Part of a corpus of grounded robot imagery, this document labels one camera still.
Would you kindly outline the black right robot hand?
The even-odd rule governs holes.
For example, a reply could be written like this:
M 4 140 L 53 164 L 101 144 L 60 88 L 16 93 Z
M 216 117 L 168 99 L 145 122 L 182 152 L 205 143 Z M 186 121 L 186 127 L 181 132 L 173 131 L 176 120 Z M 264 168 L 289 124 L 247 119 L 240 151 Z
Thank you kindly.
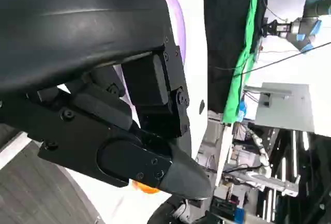
M 148 224 L 183 224 L 183 223 L 207 223 L 207 217 L 197 220 L 189 220 L 191 211 L 188 200 L 177 196 L 169 197 L 150 216 Z

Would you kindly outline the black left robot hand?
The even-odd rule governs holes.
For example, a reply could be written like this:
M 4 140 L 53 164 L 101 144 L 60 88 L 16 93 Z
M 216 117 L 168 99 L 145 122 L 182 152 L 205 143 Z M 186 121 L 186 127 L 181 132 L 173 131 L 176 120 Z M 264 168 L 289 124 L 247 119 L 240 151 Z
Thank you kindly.
M 116 187 L 210 196 L 166 0 L 1 0 L 1 122 Z

